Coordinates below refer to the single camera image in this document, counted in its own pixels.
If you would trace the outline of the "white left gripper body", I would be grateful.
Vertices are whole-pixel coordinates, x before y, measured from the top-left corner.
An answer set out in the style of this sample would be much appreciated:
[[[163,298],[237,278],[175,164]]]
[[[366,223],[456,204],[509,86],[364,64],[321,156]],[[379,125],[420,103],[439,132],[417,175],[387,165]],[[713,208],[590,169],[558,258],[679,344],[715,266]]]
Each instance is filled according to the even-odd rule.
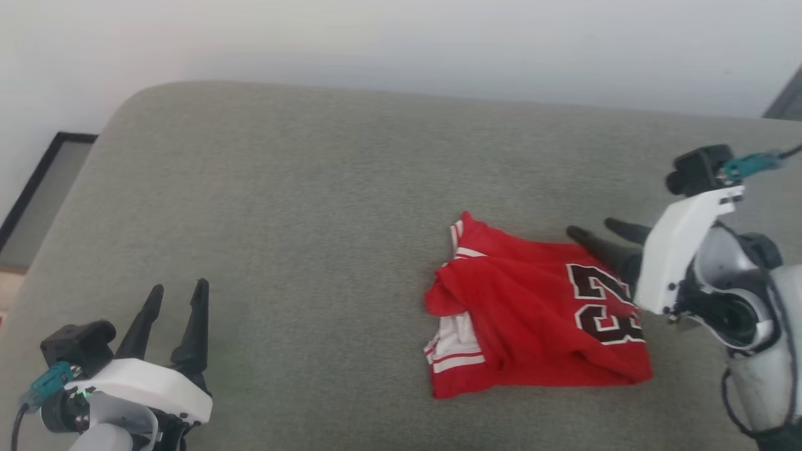
[[[208,423],[213,400],[166,366],[112,360],[65,388],[88,400],[88,426],[71,450],[186,450],[186,436]]]

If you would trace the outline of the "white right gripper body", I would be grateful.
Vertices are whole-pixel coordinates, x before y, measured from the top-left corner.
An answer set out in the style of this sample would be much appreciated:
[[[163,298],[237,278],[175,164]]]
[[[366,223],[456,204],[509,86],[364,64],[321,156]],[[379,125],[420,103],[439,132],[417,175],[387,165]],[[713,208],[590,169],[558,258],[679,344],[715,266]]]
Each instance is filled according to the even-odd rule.
[[[745,187],[702,192],[670,204],[643,246],[634,303],[654,314],[673,308],[687,268],[719,216],[734,212]]]

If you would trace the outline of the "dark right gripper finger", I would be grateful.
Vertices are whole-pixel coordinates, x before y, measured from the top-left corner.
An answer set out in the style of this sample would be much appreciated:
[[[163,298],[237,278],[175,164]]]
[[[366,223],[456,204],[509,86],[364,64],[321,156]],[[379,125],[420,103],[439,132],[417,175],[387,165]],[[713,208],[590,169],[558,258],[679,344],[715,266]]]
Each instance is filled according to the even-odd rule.
[[[638,282],[642,265],[642,251],[639,249],[599,239],[587,229],[575,225],[567,227],[567,236],[609,268],[622,282]]]
[[[605,218],[604,225],[621,239],[640,246],[645,244],[652,231],[650,227],[645,225],[624,222],[612,217]]]

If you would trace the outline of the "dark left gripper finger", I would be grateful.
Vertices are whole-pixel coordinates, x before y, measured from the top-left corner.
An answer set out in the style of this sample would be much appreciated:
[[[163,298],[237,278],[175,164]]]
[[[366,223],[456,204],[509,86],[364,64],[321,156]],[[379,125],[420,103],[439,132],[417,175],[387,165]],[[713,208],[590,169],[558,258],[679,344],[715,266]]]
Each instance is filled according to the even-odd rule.
[[[172,369],[203,392],[208,392],[203,372],[208,366],[209,282],[199,279],[190,300],[191,314],[180,345],[172,352]]]
[[[137,317],[132,321],[118,346],[117,359],[144,360],[153,323],[160,314],[163,296],[163,285],[153,286]]]

